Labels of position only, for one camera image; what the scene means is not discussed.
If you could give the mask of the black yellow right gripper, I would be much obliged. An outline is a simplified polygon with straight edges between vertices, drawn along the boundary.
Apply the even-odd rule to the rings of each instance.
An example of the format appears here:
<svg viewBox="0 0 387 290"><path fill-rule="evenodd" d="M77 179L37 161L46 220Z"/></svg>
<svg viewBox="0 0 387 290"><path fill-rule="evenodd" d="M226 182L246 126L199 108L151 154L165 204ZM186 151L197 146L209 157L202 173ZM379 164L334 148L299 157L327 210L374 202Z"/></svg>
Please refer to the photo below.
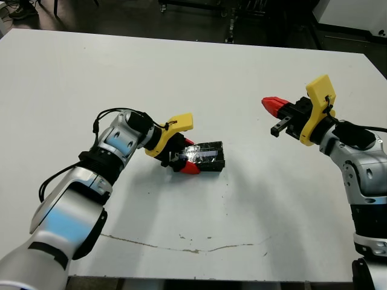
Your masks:
<svg viewBox="0 0 387 290"><path fill-rule="evenodd" d="M333 126L329 118L336 93L328 75L322 75L306 86L307 96L291 103L279 97L264 97L264 108L279 122L271 128L271 135L278 137L285 131L306 146L320 145L325 134Z"/></svg>

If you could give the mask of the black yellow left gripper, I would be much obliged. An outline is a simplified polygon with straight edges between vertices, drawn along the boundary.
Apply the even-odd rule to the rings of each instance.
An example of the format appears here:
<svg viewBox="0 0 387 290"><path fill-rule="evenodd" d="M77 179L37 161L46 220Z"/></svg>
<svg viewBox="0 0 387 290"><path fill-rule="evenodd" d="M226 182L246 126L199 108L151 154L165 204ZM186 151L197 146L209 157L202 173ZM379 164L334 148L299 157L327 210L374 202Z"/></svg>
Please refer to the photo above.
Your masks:
<svg viewBox="0 0 387 290"><path fill-rule="evenodd" d="M174 172L197 175L201 172L195 163L179 157L185 148L195 143L182 132L193 129L191 113L171 117L165 124L155 124L151 139L144 145L145 153L161 162L163 167L171 167Z"/></svg>

